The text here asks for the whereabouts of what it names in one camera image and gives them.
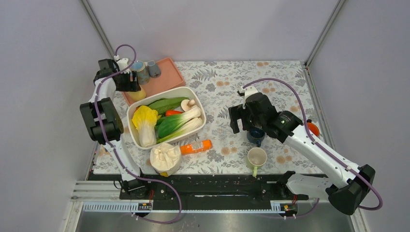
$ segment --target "pink tray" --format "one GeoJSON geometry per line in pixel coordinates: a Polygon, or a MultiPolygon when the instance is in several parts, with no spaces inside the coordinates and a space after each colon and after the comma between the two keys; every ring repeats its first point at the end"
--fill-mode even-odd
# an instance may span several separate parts
{"type": "MultiPolygon", "coordinates": [[[[146,92],[146,98],[176,87],[185,86],[184,77],[182,77],[181,72],[170,57],[157,61],[157,64],[161,70],[161,76],[150,78],[147,84],[141,85],[146,92]]],[[[135,102],[125,92],[122,92],[122,95],[128,105],[135,102]]]]}

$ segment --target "cup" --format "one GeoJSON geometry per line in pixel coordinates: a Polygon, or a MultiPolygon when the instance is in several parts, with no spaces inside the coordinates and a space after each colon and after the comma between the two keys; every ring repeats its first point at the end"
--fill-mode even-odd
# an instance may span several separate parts
{"type": "Polygon", "coordinates": [[[132,64],[131,70],[137,72],[137,79],[140,85],[145,85],[149,82],[150,76],[145,62],[136,61],[134,64],[132,64]]]}
{"type": "Polygon", "coordinates": [[[152,78],[157,78],[161,75],[161,70],[155,61],[150,60],[146,63],[148,65],[149,76],[152,78]]]}
{"type": "Polygon", "coordinates": [[[253,128],[248,131],[246,137],[248,138],[249,142],[256,144],[257,147],[261,147],[265,135],[266,133],[262,129],[253,128]]]}
{"type": "Polygon", "coordinates": [[[268,160],[266,152],[259,147],[254,147],[248,152],[247,164],[253,170],[252,176],[256,177],[258,168],[262,167],[268,160]]]}

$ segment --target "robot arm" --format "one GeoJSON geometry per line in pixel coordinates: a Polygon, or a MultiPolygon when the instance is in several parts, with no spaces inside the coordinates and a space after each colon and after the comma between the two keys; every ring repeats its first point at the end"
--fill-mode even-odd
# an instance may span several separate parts
{"type": "MultiPolygon", "coordinates": [[[[244,97],[244,103],[229,108],[231,128],[234,133],[239,132],[237,123],[239,119],[242,121],[244,131],[255,127],[261,128],[269,137],[278,139],[281,143],[306,156],[328,176],[328,178],[319,178],[288,171],[278,181],[284,187],[282,194],[285,196],[304,194],[311,198],[328,199],[337,210],[352,215],[368,194],[368,186],[320,149],[316,145],[320,140],[315,135],[312,135],[314,138],[314,142],[312,142],[302,120],[293,113],[276,111],[268,97],[259,93],[254,87],[248,87],[242,93],[238,93],[244,97]]],[[[342,160],[350,169],[362,175],[369,183],[373,182],[375,171],[372,167],[369,165],[359,167],[325,143],[320,144],[342,160]]]]}
{"type": "Polygon", "coordinates": [[[113,73],[123,69],[121,62],[117,64],[114,60],[104,59],[99,61],[100,71],[94,79],[95,89],[91,99],[84,104],[80,105],[81,115],[87,127],[87,131],[92,140],[101,144],[108,152],[110,152],[115,163],[120,168],[122,187],[127,192],[132,191],[140,187],[140,183],[135,180],[135,177],[130,175],[125,168],[121,168],[122,165],[114,153],[113,147],[116,148],[117,154],[120,157],[122,164],[132,173],[140,176],[141,170],[134,162],[130,152],[125,146],[123,139],[124,127],[122,125],[121,118],[116,111],[112,99],[114,98],[115,91],[139,91],[141,88],[138,85],[136,78],[136,72],[132,72],[130,78],[130,72],[123,72],[115,75],[113,78],[105,80],[103,79],[113,73]],[[106,143],[104,134],[97,119],[97,112],[95,109],[95,98],[98,97],[98,108],[102,117],[105,134],[109,143],[106,143]]]}

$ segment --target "white bag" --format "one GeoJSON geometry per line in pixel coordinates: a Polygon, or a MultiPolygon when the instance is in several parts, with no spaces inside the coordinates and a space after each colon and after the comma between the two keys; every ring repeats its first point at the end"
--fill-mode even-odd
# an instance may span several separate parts
{"type": "Polygon", "coordinates": [[[181,149],[179,146],[162,143],[151,149],[149,160],[160,175],[168,177],[174,174],[181,165],[181,149]]]}

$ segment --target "floral tablecloth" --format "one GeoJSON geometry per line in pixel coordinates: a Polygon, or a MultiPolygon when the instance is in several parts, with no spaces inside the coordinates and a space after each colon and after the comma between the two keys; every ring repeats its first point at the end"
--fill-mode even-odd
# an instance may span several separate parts
{"type": "MultiPolygon", "coordinates": [[[[183,156],[177,174],[251,174],[246,166],[246,156],[255,145],[246,139],[246,132],[232,133],[228,107],[242,102],[236,92],[240,86],[252,80],[274,77],[289,83],[298,92],[308,118],[318,125],[317,113],[299,61],[175,63],[185,78],[186,86],[198,95],[207,119],[198,134],[178,144],[186,145],[206,139],[210,139],[213,144],[211,150],[183,156]]],[[[289,110],[302,118],[296,97],[286,86],[275,82],[261,82],[253,86],[266,94],[278,111],[289,110]]],[[[139,150],[132,141],[126,115],[128,106],[120,92],[116,93],[113,102],[124,123],[124,139],[133,159],[143,173],[154,174],[149,162],[149,150],[139,150]]],[[[302,174],[322,173],[299,152],[277,140],[266,137],[261,148],[268,154],[268,161],[258,171],[260,174],[282,174],[289,170],[302,174]]],[[[114,160],[102,146],[94,164],[95,174],[119,174],[114,160]]]]}

